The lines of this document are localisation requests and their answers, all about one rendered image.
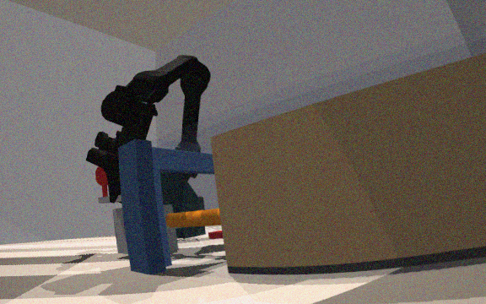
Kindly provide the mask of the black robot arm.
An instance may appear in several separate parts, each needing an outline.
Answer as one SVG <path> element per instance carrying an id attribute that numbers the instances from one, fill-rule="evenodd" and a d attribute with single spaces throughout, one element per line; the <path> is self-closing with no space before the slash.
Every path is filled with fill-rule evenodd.
<path id="1" fill-rule="evenodd" d="M 103 118 L 148 134 L 153 117 L 158 115 L 154 103 L 162 101 L 169 86 L 179 78 L 185 95 L 182 127 L 198 122 L 201 96 L 208 87 L 211 73 L 190 55 L 179 55 L 158 69 L 137 73 L 126 86 L 117 85 L 115 91 L 102 101 L 100 110 Z M 118 139 L 119 136 L 111 138 L 107 133 L 98 132 L 94 146 L 115 154 Z"/>

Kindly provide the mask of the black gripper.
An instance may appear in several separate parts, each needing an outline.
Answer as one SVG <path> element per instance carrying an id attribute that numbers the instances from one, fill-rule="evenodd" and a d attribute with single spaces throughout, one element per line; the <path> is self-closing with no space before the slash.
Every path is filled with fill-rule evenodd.
<path id="1" fill-rule="evenodd" d="M 118 148 L 136 139 L 146 140 L 147 134 L 139 133 L 132 129 L 121 128 L 121 132 L 116 132 L 119 136 L 115 154 L 103 149 L 92 148 L 88 151 L 86 160 L 100 168 L 103 168 L 108 181 L 110 202 L 115 203 L 118 195 L 121 195 L 121 185 L 119 176 L 119 157 Z"/>

